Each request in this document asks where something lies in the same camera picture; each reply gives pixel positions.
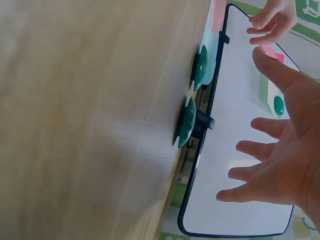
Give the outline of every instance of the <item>wooden table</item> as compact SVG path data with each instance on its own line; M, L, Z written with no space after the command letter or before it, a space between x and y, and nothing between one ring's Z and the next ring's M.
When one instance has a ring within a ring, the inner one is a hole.
M0 2L0 239L151 240L210 0Z

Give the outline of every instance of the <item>adult hand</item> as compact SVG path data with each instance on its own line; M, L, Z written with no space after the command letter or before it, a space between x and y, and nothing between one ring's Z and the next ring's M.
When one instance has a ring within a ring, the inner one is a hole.
M264 45L279 41L297 23L295 0L268 0L257 16L249 18L253 27L248 34L267 34L250 39L251 44Z
M320 227L320 83L268 57L261 47L252 55L258 70L283 92L290 120L252 121L254 129L278 142L239 142L238 151L261 163L230 169L229 178L246 183L220 191L217 200L298 205Z

